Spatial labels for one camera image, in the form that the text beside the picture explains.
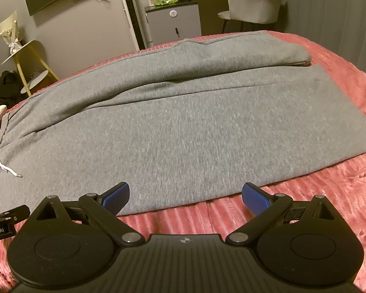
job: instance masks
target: bed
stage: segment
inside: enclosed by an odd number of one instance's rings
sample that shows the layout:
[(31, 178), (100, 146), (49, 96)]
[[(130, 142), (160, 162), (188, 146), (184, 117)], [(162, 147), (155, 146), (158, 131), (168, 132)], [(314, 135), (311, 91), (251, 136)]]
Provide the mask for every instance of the bed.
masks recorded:
[[(340, 89), (366, 115), (365, 73), (343, 58), (305, 38), (287, 33), (270, 32), (270, 34), (284, 41), (304, 46), (313, 57), (312, 63), (321, 64)], [(198, 37), (196, 40), (203, 41), (217, 36), (219, 35)], [(159, 45), (140, 52), (164, 48), (172, 44)], [(355, 284), (366, 292), (366, 153), (309, 175), (265, 186), (264, 189), (271, 194), (286, 193), (295, 200), (310, 200), (316, 194), (324, 194), (330, 199), (363, 244), (365, 259)], [(151, 233), (220, 233), (222, 237), (249, 221), (250, 218), (252, 218), (252, 214), (242, 203), (240, 194), (192, 205), (119, 217), (145, 236), (149, 236)], [(16, 283), (6, 263), (5, 252), (10, 241), (11, 239), (0, 241), (0, 288), (6, 291)]]

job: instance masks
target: black jacket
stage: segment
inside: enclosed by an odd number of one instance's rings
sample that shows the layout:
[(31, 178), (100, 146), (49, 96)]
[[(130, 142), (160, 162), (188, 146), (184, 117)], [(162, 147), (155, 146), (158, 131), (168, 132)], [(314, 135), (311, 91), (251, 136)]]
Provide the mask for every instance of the black jacket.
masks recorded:
[(6, 105), (7, 109), (25, 99), (20, 94), (23, 84), (17, 74), (3, 71), (0, 77), (0, 105)]

